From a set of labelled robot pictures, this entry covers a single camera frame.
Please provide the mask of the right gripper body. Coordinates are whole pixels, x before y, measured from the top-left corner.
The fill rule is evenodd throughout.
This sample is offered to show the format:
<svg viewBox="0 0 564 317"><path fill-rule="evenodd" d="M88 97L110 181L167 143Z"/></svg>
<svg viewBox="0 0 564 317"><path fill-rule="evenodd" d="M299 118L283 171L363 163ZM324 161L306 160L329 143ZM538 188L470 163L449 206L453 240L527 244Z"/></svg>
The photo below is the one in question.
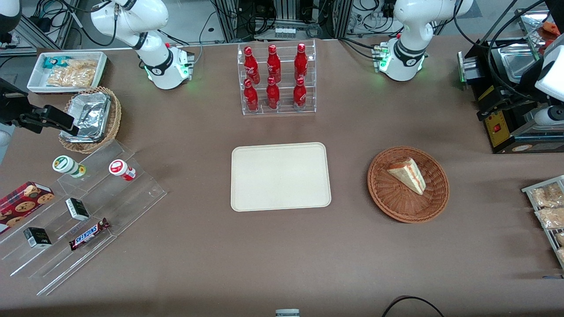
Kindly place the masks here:
<svg viewBox="0 0 564 317"><path fill-rule="evenodd" d="M22 123L20 117L23 114L23 102L21 100L4 100L0 105L0 121L2 125L20 128Z"/></svg>

